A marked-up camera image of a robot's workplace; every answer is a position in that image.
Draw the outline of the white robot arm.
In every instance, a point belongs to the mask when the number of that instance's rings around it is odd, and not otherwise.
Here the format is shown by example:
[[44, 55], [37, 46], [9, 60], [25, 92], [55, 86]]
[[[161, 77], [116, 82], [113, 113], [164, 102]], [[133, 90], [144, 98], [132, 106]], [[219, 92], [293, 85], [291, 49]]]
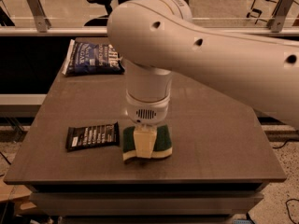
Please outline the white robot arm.
[[298, 43], [213, 31], [184, 0], [130, 0], [108, 17], [110, 44], [137, 65], [180, 73], [299, 128]]

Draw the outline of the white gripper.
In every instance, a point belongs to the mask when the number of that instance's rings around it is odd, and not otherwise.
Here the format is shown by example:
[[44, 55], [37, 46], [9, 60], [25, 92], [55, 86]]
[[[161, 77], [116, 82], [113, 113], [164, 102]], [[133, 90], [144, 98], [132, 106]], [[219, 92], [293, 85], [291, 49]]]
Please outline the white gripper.
[[135, 151], [138, 158], [150, 159], [157, 138], [157, 125], [167, 113], [170, 91], [126, 91], [127, 114], [137, 125], [134, 129]]

